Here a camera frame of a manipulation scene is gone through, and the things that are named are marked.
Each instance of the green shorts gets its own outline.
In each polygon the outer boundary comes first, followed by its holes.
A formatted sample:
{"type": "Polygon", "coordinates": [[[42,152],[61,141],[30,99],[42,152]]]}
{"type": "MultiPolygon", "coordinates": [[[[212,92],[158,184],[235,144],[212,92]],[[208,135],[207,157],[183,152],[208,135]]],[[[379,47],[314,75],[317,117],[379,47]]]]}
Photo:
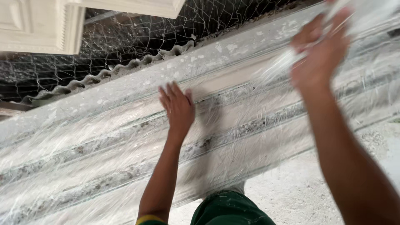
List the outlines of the green shorts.
{"type": "MultiPolygon", "coordinates": [[[[141,225],[165,225],[160,221],[145,221],[141,225]]],[[[248,197],[234,191],[219,191],[197,207],[191,225],[274,225],[248,197]]]]}

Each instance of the person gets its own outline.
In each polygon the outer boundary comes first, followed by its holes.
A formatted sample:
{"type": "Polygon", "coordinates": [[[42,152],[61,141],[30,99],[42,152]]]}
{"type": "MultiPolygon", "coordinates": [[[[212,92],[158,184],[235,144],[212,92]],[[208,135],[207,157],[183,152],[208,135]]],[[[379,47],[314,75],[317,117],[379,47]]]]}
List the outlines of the person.
{"type": "MultiPolygon", "coordinates": [[[[357,142],[340,113],[330,80],[343,59],[349,37],[343,8],[332,19],[332,28],[318,44],[307,49],[305,59],[291,71],[292,84],[303,97],[322,173],[346,224],[400,224],[400,198],[389,180],[357,142]]],[[[298,52],[322,35],[323,15],[293,37],[298,52]]],[[[178,158],[182,142],[194,121],[190,91],[181,92],[174,82],[160,88],[160,101],[167,111],[168,138],[139,206],[140,225],[168,223],[175,190],[178,158]]],[[[243,193],[219,191],[211,194],[196,209],[192,225],[255,224],[274,222],[243,193]]]]}

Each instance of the yellow trim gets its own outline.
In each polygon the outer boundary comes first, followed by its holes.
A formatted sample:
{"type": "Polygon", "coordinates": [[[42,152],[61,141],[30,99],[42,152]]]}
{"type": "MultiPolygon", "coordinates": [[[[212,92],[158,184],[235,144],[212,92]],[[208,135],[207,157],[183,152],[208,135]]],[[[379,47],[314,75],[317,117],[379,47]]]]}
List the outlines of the yellow trim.
{"type": "Polygon", "coordinates": [[[145,215],[140,217],[137,221],[136,221],[136,225],[140,225],[146,221],[150,221],[150,220],[156,220],[156,221],[160,221],[160,222],[164,222],[162,219],[158,218],[157,216],[154,215],[145,215]]]}

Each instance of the forearm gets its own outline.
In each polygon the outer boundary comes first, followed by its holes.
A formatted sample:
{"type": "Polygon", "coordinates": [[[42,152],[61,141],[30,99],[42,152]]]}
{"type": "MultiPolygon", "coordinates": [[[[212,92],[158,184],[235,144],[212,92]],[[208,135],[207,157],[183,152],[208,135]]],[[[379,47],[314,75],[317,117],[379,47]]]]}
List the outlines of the forearm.
{"type": "Polygon", "coordinates": [[[183,139],[184,137],[168,132],[167,142],[140,200],[138,217],[155,215],[165,222],[168,221],[183,139]]]}
{"type": "Polygon", "coordinates": [[[347,127],[329,88],[306,89],[302,95],[322,172],[345,221],[354,209],[377,213],[388,221],[398,219],[396,191],[347,127]],[[350,199],[356,199],[354,205],[349,204],[350,199]]]}

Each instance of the hand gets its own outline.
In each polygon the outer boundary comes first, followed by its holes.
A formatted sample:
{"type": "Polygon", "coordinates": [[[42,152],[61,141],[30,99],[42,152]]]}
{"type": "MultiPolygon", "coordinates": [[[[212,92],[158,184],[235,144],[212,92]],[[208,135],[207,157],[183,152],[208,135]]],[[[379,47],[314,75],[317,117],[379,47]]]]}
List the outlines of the hand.
{"type": "Polygon", "coordinates": [[[325,39],[309,49],[306,45],[318,40],[322,35],[322,14],[316,16],[293,37],[290,44],[298,52],[308,51],[307,57],[297,62],[291,71],[292,84],[299,88],[302,94],[315,89],[330,91],[330,78],[350,43],[350,38],[345,36],[345,21],[349,15],[348,8],[340,10],[332,19],[332,28],[325,39]]]}
{"type": "Polygon", "coordinates": [[[167,83],[166,92],[162,87],[158,89],[161,94],[160,102],[167,111],[170,133],[183,141],[194,121],[192,92],[188,89],[183,94],[176,82],[167,83]]]}

